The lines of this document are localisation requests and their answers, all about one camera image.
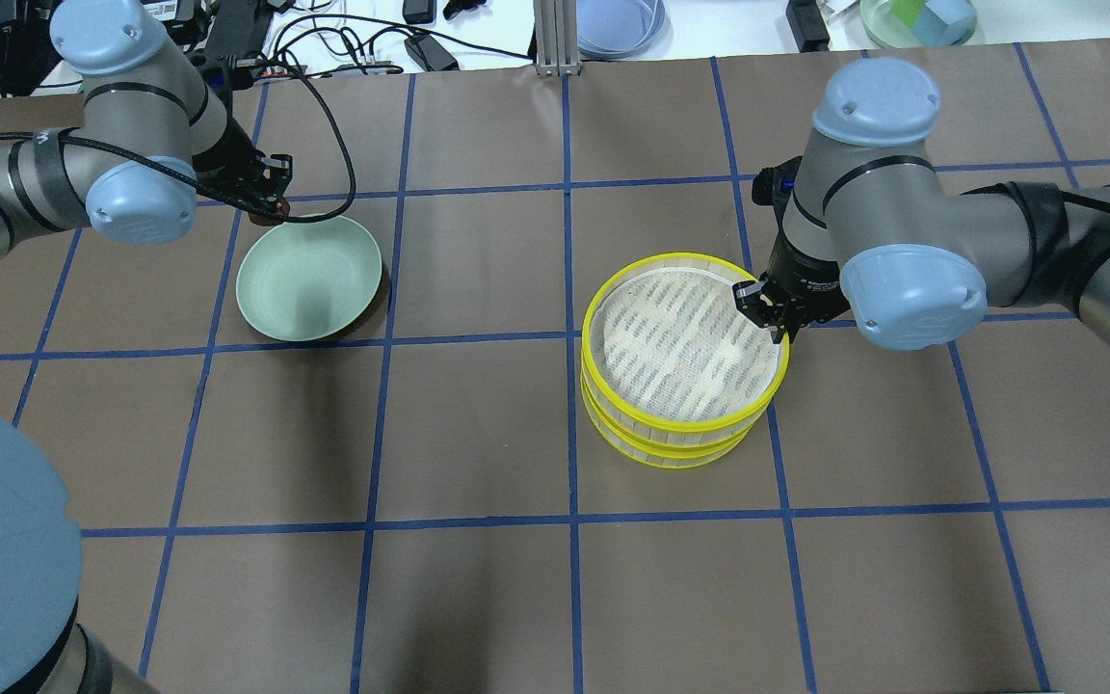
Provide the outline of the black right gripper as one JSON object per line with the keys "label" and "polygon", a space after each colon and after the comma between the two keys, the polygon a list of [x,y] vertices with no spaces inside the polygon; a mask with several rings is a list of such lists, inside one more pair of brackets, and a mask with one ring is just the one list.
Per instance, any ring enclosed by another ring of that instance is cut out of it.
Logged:
{"label": "black right gripper", "polygon": [[753,178],[751,199],[758,207],[771,207],[777,237],[766,271],[757,280],[731,286],[735,308],[758,328],[771,331],[771,342],[796,339],[798,330],[825,324],[849,311],[849,300],[840,286],[840,269],[835,262],[815,258],[793,245],[787,234],[785,212],[803,217],[796,201],[796,177],[801,159],[788,159],[763,168]]}

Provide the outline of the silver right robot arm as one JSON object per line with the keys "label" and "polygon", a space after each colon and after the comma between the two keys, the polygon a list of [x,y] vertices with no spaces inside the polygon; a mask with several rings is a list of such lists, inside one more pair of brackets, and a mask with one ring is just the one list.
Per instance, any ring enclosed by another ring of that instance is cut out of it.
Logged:
{"label": "silver right robot arm", "polygon": [[875,346],[916,351],[992,306],[1061,305],[1110,346],[1110,185],[948,194],[925,147],[939,107],[904,59],[830,78],[805,153],[754,178],[779,233],[761,276],[731,289],[737,311],[775,342],[849,312]]}

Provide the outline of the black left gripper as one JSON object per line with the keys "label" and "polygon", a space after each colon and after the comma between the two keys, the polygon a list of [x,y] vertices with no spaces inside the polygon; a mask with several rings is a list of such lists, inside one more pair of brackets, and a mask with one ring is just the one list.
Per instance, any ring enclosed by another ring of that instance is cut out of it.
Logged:
{"label": "black left gripper", "polygon": [[251,223],[280,224],[275,201],[294,179],[294,157],[261,152],[238,121],[229,121],[216,144],[194,155],[194,170],[201,183],[240,201]]}

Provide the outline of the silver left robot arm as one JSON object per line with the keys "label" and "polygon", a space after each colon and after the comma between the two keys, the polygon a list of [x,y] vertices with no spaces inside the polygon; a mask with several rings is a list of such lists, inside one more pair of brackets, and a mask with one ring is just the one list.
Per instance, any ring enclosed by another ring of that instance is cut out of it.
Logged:
{"label": "silver left robot arm", "polygon": [[[28,240],[91,228],[120,243],[169,243],[198,197],[278,217],[294,161],[268,155],[167,27],[137,1],[65,1],[50,42],[84,80],[83,122],[10,133],[0,145],[0,260]],[[65,483],[0,418],[0,693],[110,693],[120,667],[78,624],[81,536]]]}

